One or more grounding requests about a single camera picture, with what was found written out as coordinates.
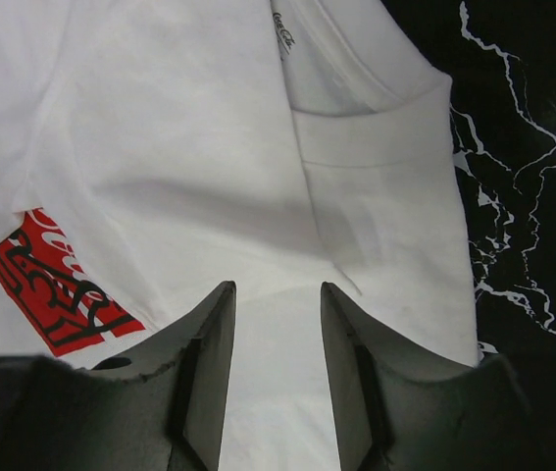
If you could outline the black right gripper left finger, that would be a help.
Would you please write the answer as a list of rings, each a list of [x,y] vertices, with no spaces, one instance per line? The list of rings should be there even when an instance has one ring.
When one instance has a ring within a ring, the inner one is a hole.
[[[91,369],[0,356],[0,470],[215,470],[236,286]]]

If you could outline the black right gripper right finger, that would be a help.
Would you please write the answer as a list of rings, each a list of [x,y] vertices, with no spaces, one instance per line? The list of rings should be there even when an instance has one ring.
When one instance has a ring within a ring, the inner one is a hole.
[[[442,357],[321,288],[344,470],[556,470],[556,355]]]

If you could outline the white Coca-Cola t-shirt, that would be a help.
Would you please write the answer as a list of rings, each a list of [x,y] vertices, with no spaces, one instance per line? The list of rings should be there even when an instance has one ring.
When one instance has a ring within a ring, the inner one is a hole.
[[[451,85],[379,1],[0,1],[0,355],[233,281],[220,468],[337,469],[323,283],[479,360]]]

